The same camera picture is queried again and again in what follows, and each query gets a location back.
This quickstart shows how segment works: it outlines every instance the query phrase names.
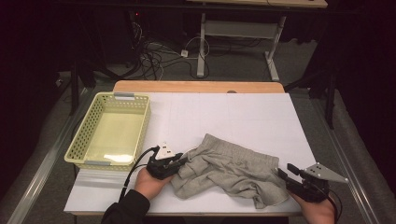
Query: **gray floor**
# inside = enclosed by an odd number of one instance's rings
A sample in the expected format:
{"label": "gray floor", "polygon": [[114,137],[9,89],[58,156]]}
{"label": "gray floor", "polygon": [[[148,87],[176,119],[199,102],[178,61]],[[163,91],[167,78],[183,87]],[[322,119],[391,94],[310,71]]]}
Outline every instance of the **gray floor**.
{"label": "gray floor", "polygon": [[[254,48],[236,49],[221,57],[209,54],[206,58],[209,77],[205,80],[270,81],[267,67],[262,60],[263,49],[267,49],[268,46],[268,41],[262,41]],[[280,44],[275,58],[280,83],[286,85],[301,77],[315,47],[315,42],[297,45],[295,41],[290,41]],[[216,47],[211,48],[211,52],[216,53]],[[163,59],[172,57],[169,54],[163,55]],[[189,62],[192,72],[195,73],[195,60]],[[111,66],[111,69],[119,73],[125,70],[123,66]],[[188,73],[187,63],[177,63],[163,69],[161,80],[193,80]],[[112,90],[114,83],[108,78],[98,74],[96,79],[97,87],[90,90],[92,93]],[[332,183],[332,189],[341,197],[344,206],[339,223],[396,223],[393,214],[396,211],[394,196],[368,155],[338,92],[335,97],[334,130],[328,129],[323,121],[322,100],[309,99],[307,90],[301,89],[293,90],[290,95],[316,160],[351,180],[349,185]],[[46,156],[53,151],[54,146],[59,145],[58,135],[64,132],[64,125],[71,119],[78,119],[69,117],[70,107],[70,90],[67,89],[48,115],[34,155],[0,203],[0,223],[7,223],[15,208],[21,208],[19,202],[35,177],[37,169],[46,161]],[[49,177],[43,180],[44,188],[39,196],[33,199],[35,203],[24,223],[74,223],[74,217],[63,212],[74,180],[73,166],[63,160],[64,145],[60,148],[59,160],[54,161],[53,167],[50,167]],[[189,219],[190,223],[209,221]],[[99,223],[100,218],[78,217],[77,222]],[[304,219],[290,218],[290,224],[298,223],[305,223]]]}

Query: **basket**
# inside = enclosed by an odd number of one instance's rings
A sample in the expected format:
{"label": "basket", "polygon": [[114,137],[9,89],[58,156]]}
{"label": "basket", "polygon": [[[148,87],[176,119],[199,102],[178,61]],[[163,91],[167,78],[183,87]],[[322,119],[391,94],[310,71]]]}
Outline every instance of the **basket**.
{"label": "basket", "polygon": [[150,112],[147,95],[97,93],[64,160],[83,169],[130,171],[141,153]]}

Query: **dark background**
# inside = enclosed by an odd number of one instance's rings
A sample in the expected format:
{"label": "dark background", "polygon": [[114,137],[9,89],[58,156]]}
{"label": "dark background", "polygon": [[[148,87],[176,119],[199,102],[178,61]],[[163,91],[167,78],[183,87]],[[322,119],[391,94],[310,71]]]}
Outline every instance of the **dark background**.
{"label": "dark background", "polygon": [[[337,89],[346,109],[396,192],[391,175],[396,148],[395,3],[329,1],[329,8],[359,8],[361,13],[321,19],[289,16],[281,41],[292,38],[298,38],[301,43],[319,41],[305,74],[309,76],[322,68],[337,73]],[[199,28],[199,22],[188,23],[199,18],[197,14],[155,14],[150,17],[147,12],[145,24],[176,45],[182,44],[180,32],[194,35]],[[128,48],[131,43],[124,14],[117,10],[75,11],[53,5],[50,0],[8,1],[1,3],[0,22],[3,108],[0,168],[5,174],[0,187],[2,198],[35,150],[44,119],[58,100],[57,72],[70,70],[73,61],[80,58],[103,64],[128,63],[132,52]]]}

